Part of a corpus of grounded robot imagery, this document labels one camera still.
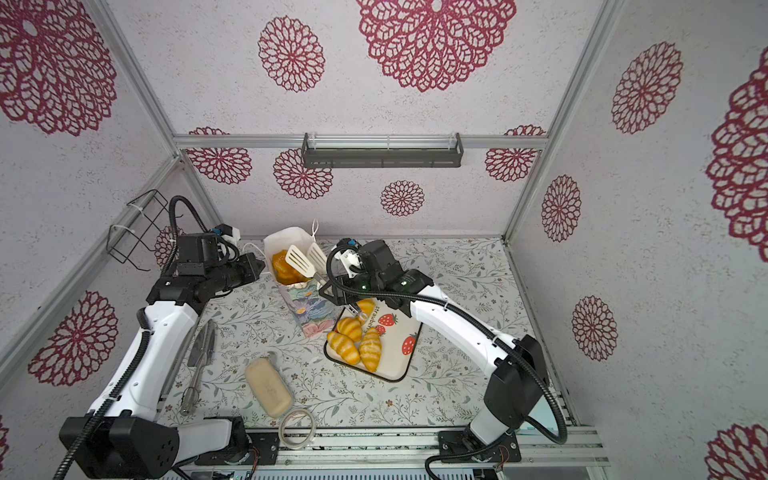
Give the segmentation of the floral white paper bag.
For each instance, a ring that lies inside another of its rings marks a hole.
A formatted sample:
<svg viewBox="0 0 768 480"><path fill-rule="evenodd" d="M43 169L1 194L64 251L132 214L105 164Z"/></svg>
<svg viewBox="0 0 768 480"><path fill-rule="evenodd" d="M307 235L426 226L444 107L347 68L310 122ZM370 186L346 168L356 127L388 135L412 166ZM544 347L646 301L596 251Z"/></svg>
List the floral white paper bag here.
<svg viewBox="0 0 768 480"><path fill-rule="evenodd" d="M314 219L311 231L301 227L288 227L268 235L263 240L263 247L253 242L244 242L241 247L246 253L257 253L266 262L268 271L278 286L278 292L284 299L288 309L296 319L300 329L308 338L322 334L331 329L339 315L339 308L319 294L323 277L317 274L307 282L293 285L282 285L276 281L271 259L276 253L287 250L290 245L296 245L306 256L308 247L316 242L319 222Z"/></svg>

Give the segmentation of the croissant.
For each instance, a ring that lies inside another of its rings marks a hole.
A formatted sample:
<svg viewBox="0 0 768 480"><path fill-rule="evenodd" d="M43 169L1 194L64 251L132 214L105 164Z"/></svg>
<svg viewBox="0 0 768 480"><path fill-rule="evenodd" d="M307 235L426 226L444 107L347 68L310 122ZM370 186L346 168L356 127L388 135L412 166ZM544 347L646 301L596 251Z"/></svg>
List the croissant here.
<svg viewBox="0 0 768 480"><path fill-rule="evenodd" d="M331 349L348 365L357 365L361 361L360 353L351 338L331 331L327 335L327 342Z"/></svg>
<svg viewBox="0 0 768 480"><path fill-rule="evenodd" d="M361 313L366 317L370 318L374 312L376 311L376 302L373 299L363 299L359 300L356 305L359 307Z"/></svg>
<svg viewBox="0 0 768 480"><path fill-rule="evenodd" d="M382 356L382 344L376 328L368 329L363 335L359 345L359 356L368 372L375 373L378 370Z"/></svg>
<svg viewBox="0 0 768 480"><path fill-rule="evenodd" d="M335 326L335 331L345 335L354 343L360 342L363 337L362 322L358 317L340 319Z"/></svg>

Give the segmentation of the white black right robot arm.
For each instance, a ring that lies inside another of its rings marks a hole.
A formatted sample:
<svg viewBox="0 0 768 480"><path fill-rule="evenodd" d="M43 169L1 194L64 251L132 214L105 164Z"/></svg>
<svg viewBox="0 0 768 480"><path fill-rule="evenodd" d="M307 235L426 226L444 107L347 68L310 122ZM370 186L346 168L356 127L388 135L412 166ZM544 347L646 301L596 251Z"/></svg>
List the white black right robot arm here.
<svg viewBox="0 0 768 480"><path fill-rule="evenodd" d="M344 238L330 254L316 243L308 252L291 245L285 261L303 277L323 278L318 293L325 300L345 307L381 300L437 331L482 370L488 380L482 409L455 439L441 439L439 453L424 462L427 471L436 462L485 462L495 454L508 459L525 424L556 445L566 444L565 416L550 389L543 349L532 336L516 338L480 321L431 277L404 269L383 240L361 244Z"/></svg>

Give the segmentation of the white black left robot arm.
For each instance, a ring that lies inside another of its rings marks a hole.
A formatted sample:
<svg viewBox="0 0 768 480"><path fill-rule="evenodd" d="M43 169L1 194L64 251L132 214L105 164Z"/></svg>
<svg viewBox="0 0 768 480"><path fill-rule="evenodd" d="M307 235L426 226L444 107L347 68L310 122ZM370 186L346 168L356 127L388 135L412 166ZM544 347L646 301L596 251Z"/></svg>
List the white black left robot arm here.
<svg viewBox="0 0 768 480"><path fill-rule="evenodd" d="M69 417L61 427L66 453L56 479L65 478L72 466L90 479L159 479L201 455L247 449L245 430L233 417L180 427L156 420L164 385L207 303L256 282L265 268L254 254L238 249L229 225L180 233L179 204L201 219L186 197L169 200L170 256L146 306L136 313L138 332L112 379L85 415Z"/></svg>

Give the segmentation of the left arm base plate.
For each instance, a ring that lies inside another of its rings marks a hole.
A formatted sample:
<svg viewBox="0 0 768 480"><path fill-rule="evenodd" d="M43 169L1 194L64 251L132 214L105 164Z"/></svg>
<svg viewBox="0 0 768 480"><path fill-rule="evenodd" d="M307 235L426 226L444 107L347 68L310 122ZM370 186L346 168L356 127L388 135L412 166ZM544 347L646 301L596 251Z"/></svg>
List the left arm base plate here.
<svg viewBox="0 0 768 480"><path fill-rule="evenodd" d="M200 455L196 466L273 466L280 451L280 439L276 430L247 432L247 438L233 440L224 449Z"/></svg>

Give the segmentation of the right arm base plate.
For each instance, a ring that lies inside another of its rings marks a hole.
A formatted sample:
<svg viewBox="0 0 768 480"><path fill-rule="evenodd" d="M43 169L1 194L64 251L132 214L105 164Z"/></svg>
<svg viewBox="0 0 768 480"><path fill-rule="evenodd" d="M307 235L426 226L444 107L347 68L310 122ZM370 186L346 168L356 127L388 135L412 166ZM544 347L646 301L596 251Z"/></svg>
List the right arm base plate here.
<svg viewBox="0 0 768 480"><path fill-rule="evenodd" d="M439 461L443 463L501 464L517 463L522 459L517 437L511 431L484 444L469 428L462 431L441 430L437 441Z"/></svg>

